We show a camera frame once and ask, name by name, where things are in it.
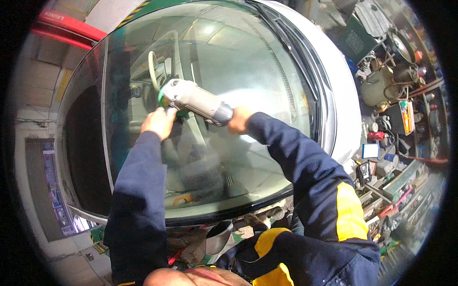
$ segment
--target white car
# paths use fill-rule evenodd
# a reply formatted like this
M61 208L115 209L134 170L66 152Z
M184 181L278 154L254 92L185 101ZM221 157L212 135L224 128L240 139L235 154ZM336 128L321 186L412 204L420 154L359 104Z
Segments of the white car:
M116 177L171 78L300 129L341 164L360 146L346 60L301 14L263 0L174 5L110 33L75 69L55 138L60 189L75 214L106 223ZM167 226L235 218L292 194L265 146L192 113L161 148Z

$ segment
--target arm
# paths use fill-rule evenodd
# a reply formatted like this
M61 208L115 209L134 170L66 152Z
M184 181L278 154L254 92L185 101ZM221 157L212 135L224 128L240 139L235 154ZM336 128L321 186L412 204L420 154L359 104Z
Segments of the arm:
M115 285L142 285L151 271L168 267L160 143L173 119L163 109L149 114L116 180L104 240Z
M267 114L236 108L233 120L229 130L247 133L267 145L272 158L293 183L295 211L304 224L305 236L345 245L369 259L380 259L377 245L368 240L368 227L353 181L341 165L315 141Z

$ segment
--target grinder body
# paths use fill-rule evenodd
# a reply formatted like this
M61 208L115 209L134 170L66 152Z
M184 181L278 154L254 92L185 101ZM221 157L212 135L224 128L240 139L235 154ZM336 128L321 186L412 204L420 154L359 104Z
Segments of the grinder body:
M230 105L193 81L171 79L162 87L159 97L170 107L192 111L216 126L226 126L233 115Z

